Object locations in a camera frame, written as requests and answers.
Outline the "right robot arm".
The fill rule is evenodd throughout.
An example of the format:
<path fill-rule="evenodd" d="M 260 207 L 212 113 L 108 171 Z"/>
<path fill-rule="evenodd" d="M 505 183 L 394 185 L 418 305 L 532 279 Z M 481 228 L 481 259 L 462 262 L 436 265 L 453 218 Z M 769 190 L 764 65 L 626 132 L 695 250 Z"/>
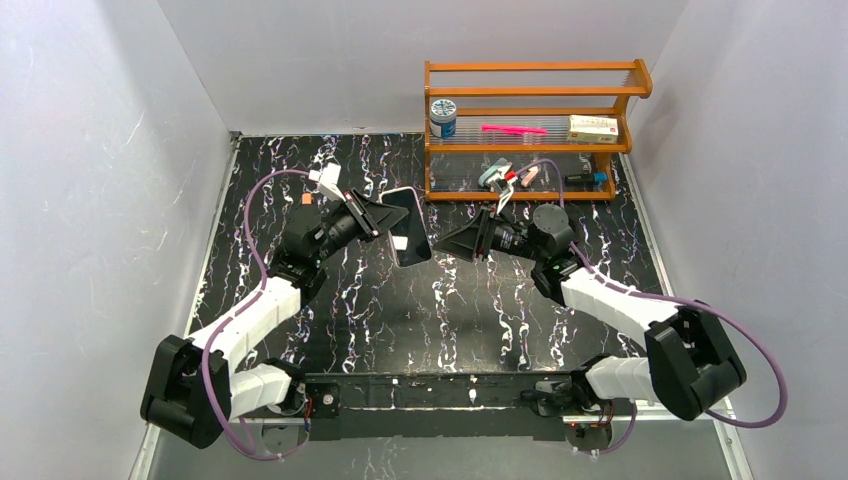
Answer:
<path fill-rule="evenodd" d="M 469 262 L 491 251 L 531 260 L 530 276 L 542 296 L 594 317 L 644 350 L 642 357 L 600 355 L 573 371 L 569 396 L 584 407 L 618 399 L 658 402 L 691 421 L 745 383 L 745 368 L 717 315 L 602 275 L 576 252 L 575 240 L 566 211 L 544 204 L 527 223 L 484 209 L 434 248 Z"/>

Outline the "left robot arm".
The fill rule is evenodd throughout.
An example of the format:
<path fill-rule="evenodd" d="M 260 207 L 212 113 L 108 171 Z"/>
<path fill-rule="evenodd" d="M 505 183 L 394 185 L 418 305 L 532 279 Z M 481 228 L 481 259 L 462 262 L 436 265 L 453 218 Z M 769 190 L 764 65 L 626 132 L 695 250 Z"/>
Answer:
<path fill-rule="evenodd" d="M 198 449 L 233 421 L 259 408 L 283 404 L 301 374 L 283 361 L 249 370 L 239 366 L 264 338 L 297 316 L 327 278 L 323 264 L 354 240 L 371 241 L 405 220 L 408 209 L 386 205 L 356 190 L 342 193 L 321 213 L 315 204 L 295 207 L 282 241 L 251 294 L 206 327 L 186 337 L 169 335 L 156 347 L 140 405 L 142 420 Z"/>

